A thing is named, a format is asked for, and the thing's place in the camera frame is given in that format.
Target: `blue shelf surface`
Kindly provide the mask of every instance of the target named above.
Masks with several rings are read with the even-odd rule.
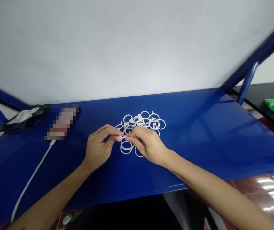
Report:
[[[33,178],[16,218],[67,177],[84,159],[88,136],[126,114],[154,111],[165,120],[160,137],[185,159],[220,178],[236,180],[274,173],[274,133],[220,88],[76,102],[81,112],[67,140],[56,141]],[[54,105],[54,111],[65,104]],[[0,137],[0,223],[45,154],[43,137],[53,115],[29,131]],[[108,161],[80,187],[66,210],[186,189],[167,169],[115,143]]]

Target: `white plastic ring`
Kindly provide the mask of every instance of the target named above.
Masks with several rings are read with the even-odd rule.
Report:
[[[151,120],[149,118],[142,118],[141,121],[143,122],[143,127],[149,127],[151,124]]]
[[[158,117],[158,119],[159,119],[159,115],[156,114],[156,113],[154,113],[153,111],[152,111],[151,115],[149,116],[149,118],[151,118],[152,115],[156,115]]]
[[[136,153],[136,146],[135,146],[135,154],[136,154],[138,157],[144,157],[143,155],[139,156],[139,155]]]
[[[123,147],[123,144],[124,144],[125,142],[129,142],[129,141],[123,141],[123,142],[121,141],[121,148],[122,148],[122,149],[124,149],[124,150],[131,150],[131,149],[134,148],[134,145],[133,145],[131,142],[129,142],[130,145],[131,145],[130,148],[124,148],[124,147]]]
[[[163,128],[159,128],[159,127],[158,127],[157,129],[162,130],[162,129],[164,129],[164,128],[166,127],[166,123],[165,123],[165,121],[164,121],[163,119],[159,119],[159,120],[158,120],[158,123],[159,123],[160,120],[165,124],[165,126],[164,126]]]
[[[131,149],[128,153],[126,153],[126,152],[123,152],[123,150],[122,150],[122,148],[120,147],[120,150],[121,150],[121,152],[122,153],[124,153],[124,154],[129,154],[133,149]]]
[[[121,128],[124,126],[123,122],[121,122],[120,124],[116,125],[115,128],[119,130],[119,128],[117,128],[119,125],[121,125]]]
[[[131,119],[133,118],[133,116],[130,115],[130,114],[125,115],[124,118],[123,118],[124,123],[126,123],[125,118],[126,118],[127,116],[131,116]]]
[[[142,112],[140,113],[140,116],[141,116],[142,118],[144,118],[144,117],[141,115],[141,114],[144,113],[144,112],[147,113],[147,114],[149,115],[149,116],[146,117],[146,118],[150,118],[150,113],[149,113],[148,111],[142,111]]]

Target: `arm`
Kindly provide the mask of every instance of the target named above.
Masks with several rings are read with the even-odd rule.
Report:
[[[149,161],[167,168],[184,181],[237,229],[274,229],[274,220],[260,207],[219,177],[167,149],[155,131],[136,127],[128,133],[126,140]]]
[[[49,230],[78,188],[109,158],[114,142],[120,141],[118,135],[123,135],[123,132],[111,125],[104,125],[91,134],[88,138],[86,157],[81,165],[13,222],[8,230]]]

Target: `pile of white rings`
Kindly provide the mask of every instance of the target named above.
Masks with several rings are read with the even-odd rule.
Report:
[[[142,126],[151,130],[155,130],[158,133],[158,136],[160,136],[159,130],[164,129],[166,127],[166,123],[164,120],[159,118],[158,114],[154,113],[153,111],[151,114],[147,111],[143,111],[135,117],[133,117],[130,114],[127,114],[126,116],[124,116],[123,121],[121,121],[121,123],[116,126],[118,130],[124,132],[123,136],[119,136],[121,139],[121,146],[120,146],[121,152],[124,154],[129,154],[133,150],[133,148],[135,148],[135,154],[139,157],[143,157],[143,155],[138,155],[136,153],[136,146],[134,146],[129,141],[125,141],[127,133],[130,133],[137,126]],[[131,145],[129,148],[123,147],[123,144],[126,142],[130,143]]]

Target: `charging cable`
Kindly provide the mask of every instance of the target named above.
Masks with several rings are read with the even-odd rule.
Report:
[[[50,146],[48,147],[48,150],[47,150],[46,153],[44,154],[42,160],[41,160],[40,163],[38,164],[37,168],[35,169],[34,173],[33,173],[32,176],[31,176],[31,178],[30,178],[29,181],[27,182],[25,188],[23,189],[23,191],[22,191],[22,193],[21,193],[21,195],[20,195],[20,197],[19,197],[18,201],[16,202],[15,207],[14,207],[14,209],[13,209],[13,212],[12,212],[12,215],[11,215],[11,223],[13,223],[13,221],[14,221],[15,213],[16,213],[16,211],[17,211],[17,209],[18,209],[18,206],[19,206],[19,204],[20,204],[20,201],[21,201],[21,199],[22,199],[24,193],[26,192],[26,190],[27,190],[27,188],[28,188],[30,182],[32,181],[33,177],[35,176],[36,172],[37,172],[38,169],[40,168],[40,166],[41,166],[42,162],[44,161],[46,155],[48,154],[48,152],[49,152],[49,150],[51,149],[51,147],[55,144],[55,142],[56,142],[56,140],[52,140],[52,141],[50,142]]]

